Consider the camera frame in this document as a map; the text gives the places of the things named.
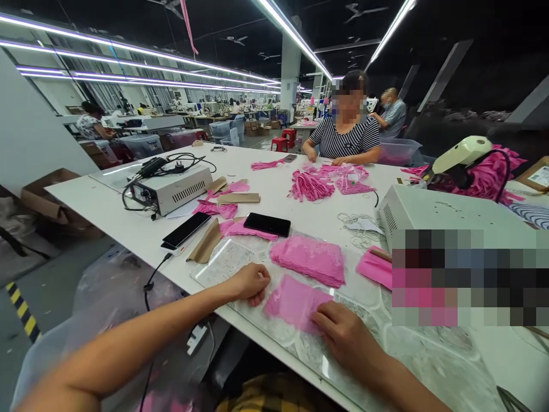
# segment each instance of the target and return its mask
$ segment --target hand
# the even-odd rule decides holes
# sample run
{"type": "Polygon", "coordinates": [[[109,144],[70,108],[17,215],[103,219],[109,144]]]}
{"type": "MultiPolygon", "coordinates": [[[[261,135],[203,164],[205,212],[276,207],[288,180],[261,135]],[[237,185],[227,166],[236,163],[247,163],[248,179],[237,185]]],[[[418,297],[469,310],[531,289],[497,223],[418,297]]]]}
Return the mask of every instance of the hand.
{"type": "Polygon", "coordinates": [[[222,285],[229,292],[233,302],[247,299],[251,306],[257,306],[265,299],[265,288],[269,282],[270,275],[264,265],[249,263],[222,285]]]}
{"type": "Polygon", "coordinates": [[[320,305],[311,319],[324,333],[324,342],[344,368],[367,386],[381,383],[390,356],[354,312],[330,301],[320,305]]]}

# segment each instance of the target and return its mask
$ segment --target chair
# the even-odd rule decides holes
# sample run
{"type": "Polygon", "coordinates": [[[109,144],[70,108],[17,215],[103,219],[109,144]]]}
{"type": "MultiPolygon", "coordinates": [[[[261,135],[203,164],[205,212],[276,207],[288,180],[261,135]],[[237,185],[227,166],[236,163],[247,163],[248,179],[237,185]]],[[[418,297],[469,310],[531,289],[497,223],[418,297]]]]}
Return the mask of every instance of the chair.
{"type": "Polygon", "coordinates": [[[288,153],[288,140],[285,137],[275,137],[270,142],[270,151],[273,151],[273,144],[276,144],[275,152],[287,152],[288,153]]]}

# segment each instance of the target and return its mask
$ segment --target striped shirt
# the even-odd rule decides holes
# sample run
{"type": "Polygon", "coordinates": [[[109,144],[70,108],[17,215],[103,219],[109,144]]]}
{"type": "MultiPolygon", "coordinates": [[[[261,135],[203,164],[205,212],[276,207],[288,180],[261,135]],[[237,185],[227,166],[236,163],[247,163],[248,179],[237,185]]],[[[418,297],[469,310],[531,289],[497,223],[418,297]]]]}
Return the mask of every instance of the striped shirt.
{"type": "Polygon", "coordinates": [[[345,134],[339,134],[332,118],[322,120],[311,134],[311,141],[320,146],[320,156],[336,159],[365,153],[379,146],[379,126],[368,117],[364,123],[357,123],[345,134]]]}

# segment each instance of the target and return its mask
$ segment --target phone screen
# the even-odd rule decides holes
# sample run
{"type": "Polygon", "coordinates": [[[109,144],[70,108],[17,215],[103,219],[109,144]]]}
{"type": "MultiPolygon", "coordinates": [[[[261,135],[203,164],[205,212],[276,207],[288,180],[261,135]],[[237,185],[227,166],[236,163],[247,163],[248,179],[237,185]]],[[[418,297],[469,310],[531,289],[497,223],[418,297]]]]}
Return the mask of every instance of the phone screen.
{"type": "Polygon", "coordinates": [[[288,237],[291,224],[292,223],[289,220],[279,219],[278,217],[250,213],[244,222],[244,227],[265,233],[272,233],[273,235],[288,237]]]}
{"type": "Polygon", "coordinates": [[[210,217],[211,216],[205,213],[198,212],[191,216],[186,222],[184,222],[168,236],[163,238],[162,241],[168,243],[174,248],[177,248],[185,240],[190,238],[193,233],[200,229],[202,225],[204,225],[210,219],[210,217]]]}

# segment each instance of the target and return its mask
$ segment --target white paper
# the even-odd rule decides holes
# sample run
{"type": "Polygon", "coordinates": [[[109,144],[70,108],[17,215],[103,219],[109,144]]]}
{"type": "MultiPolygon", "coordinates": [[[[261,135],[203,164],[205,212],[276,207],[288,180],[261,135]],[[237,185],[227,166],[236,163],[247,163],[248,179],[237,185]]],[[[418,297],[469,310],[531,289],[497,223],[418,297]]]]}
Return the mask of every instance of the white paper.
{"type": "Polygon", "coordinates": [[[370,222],[368,219],[358,219],[358,221],[348,224],[346,226],[352,230],[371,230],[385,235],[385,233],[383,233],[383,231],[379,227],[374,225],[374,223],[370,222]]]}

